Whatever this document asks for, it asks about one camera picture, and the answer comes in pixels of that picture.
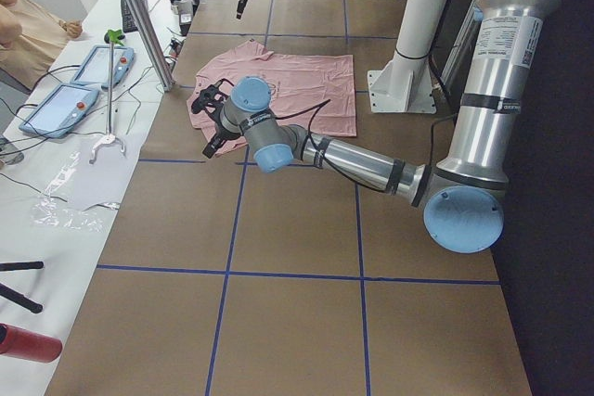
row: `black band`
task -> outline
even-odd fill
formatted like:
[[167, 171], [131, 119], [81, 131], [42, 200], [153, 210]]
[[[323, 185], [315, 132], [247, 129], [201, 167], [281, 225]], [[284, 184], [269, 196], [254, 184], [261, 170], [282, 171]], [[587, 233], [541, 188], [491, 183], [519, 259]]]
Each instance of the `black band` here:
[[254, 113], [251, 115], [250, 118], [243, 120], [239, 123], [239, 130], [241, 134], [245, 134], [248, 130], [250, 130], [254, 125], [258, 125], [260, 122], [272, 120], [273, 114], [270, 109], [266, 109], [263, 111], [259, 111], [258, 113]]
[[396, 195], [398, 185], [400, 184], [400, 178], [402, 178], [402, 171], [405, 168], [405, 163], [401, 160], [394, 160], [392, 171], [390, 172], [390, 178], [384, 192], [390, 195]]
[[446, 180], [453, 181], [454, 183], [459, 183], [461, 185], [472, 185], [474, 187], [481, 187], [482, 189], [506, 190], [508, 188], [507, 183], [480, 180], [478, 178], [472, 178], [471, 176], [464, 176], [457, 173], [444, 171], [438, 167], [435, 168], [435, 175], [445, 178]]
[[421, 56], [421, 57], [411, 57], [411, 56], [403, 55], [402, 53], [400, 53], [398, 51], [398, 48], [396, 48], [396, 53], [398, 54], [398, 56], [403, 57], [404, 59], [409, 59], [409, 60], [421, 60], [421, 59], [425, 59], [427, 56], [429, 56], [429, 53], [427, 53], [425, 56]]
[[324, 156], [326, 155], [326, 150], [328, 146], [332, 142], [331, 138], [327, 138], [324, 136], [320, 143], [317, 145], [316, 155], [314, 156], [314, 166], [318, 169], [323, 169], [324, 166], [322, 165], [324, 162]]
[[476, 107], [479, 109], [492, 109], [496, 113], [514, 114], [522, 111], [522, 101], [520, 99], [510, 99], [501, 96], [476, 95], [475, 93], [465, 93], [460, 100], [460, 106]]
[[425, 166], [423, 175], [420, 177], [419, 187], [417, 187], [417, 193], [410, 203], [410, 205], [414, 208], [419, 206], [420, 199], [423, 198], [423, 195], [425, 195], [425, 190], [427, 190], [427, 185], [429, 184], [429, 179], [431, 178], [431, 170], [431, 166]]

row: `tablet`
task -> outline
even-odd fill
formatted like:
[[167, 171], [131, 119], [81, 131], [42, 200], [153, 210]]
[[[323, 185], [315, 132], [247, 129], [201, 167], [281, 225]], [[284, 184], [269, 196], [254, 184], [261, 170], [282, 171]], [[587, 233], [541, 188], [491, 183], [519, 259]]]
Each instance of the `tablet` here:
[[[113, 85], [117, 85], [128, 74], [134, 50], [129, 46], [116, 46], [113, 51]], [[74, 73], [71, 83], [88, 85], [100, 83], [108, 88], [110, 83], [110, 46], [95, 45], [84, 59], [81, 67]]]
[[36, 136], [60, 138], [84, 118], [98, 95], [99, 91], [92, 88], [61, 83], [19, 128]]

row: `black tripod leg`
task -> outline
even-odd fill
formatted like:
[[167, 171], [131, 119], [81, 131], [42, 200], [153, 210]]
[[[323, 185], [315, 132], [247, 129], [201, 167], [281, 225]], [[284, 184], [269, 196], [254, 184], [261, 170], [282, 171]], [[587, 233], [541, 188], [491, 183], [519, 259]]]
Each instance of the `black tripod leg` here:
[[22, 271], [25, 269], [42, 269], [43, 262], [0, 263], [0, 271]]
[[35, 303], [33, 300], [27, 299], [22, 294], [19, 294], [14, 289], [6, 287], [0, 283], [0, 296], [5, 297], [11, 301], [14, 301], [18, 305], [22, 306], [23, 308], [28, 309], [32, 313], [38, 314], [43, 309], [44, 306], [40, 305], [39, 303]]

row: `white pillar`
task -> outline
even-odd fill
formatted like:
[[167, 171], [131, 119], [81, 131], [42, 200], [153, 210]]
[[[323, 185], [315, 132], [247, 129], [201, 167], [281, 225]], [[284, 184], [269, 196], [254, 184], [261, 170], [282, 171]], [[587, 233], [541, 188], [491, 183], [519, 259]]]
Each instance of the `white pillar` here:
[[376, 113], [434, 113], [427, 56], [446, 0], [407, 0], [394, 58], [369, 71], [369, 99]]

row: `beige shirt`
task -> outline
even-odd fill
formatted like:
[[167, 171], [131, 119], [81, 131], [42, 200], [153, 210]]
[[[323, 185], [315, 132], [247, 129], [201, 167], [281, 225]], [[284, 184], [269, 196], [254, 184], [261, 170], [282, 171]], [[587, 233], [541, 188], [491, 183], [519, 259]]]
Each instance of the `beige shirt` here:
[[60, 19], [31, 0], [18, 0], [8, 10], [22, 26], [22, 35], [9, 48], [0, 45], [0, 68], [32, 88], [69, 41]]

